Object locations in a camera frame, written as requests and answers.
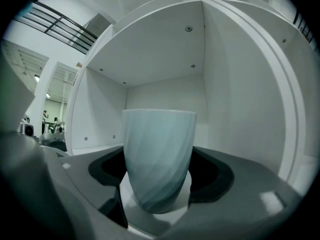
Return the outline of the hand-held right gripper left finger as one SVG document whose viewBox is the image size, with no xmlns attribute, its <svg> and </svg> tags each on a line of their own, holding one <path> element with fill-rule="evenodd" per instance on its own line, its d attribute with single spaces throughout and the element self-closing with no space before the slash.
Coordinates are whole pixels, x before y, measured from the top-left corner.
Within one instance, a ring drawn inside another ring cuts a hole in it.
<svg viewBox="0 0 320 240">
<path fill-rule="evenodd" d="M 105 217 L 127 229 L 128 220 L 121 200 L 120 184 L 127 172 L 124 148 L 65 156 L 66 173 L 80 194 Z"/>
</svg>

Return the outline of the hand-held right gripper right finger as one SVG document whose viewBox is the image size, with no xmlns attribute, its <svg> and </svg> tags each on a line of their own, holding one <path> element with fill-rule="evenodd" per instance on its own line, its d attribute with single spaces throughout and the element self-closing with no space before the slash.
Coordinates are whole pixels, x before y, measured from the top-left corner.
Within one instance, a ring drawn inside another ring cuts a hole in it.
<svg viewBox="0 0 320 240">
<path fill-rule="evenodd" d="M 186 213 L 162 240 L 260 240 L 283 223 L 301 196 L 267 167 L 194 147 Z"/>
</svg>

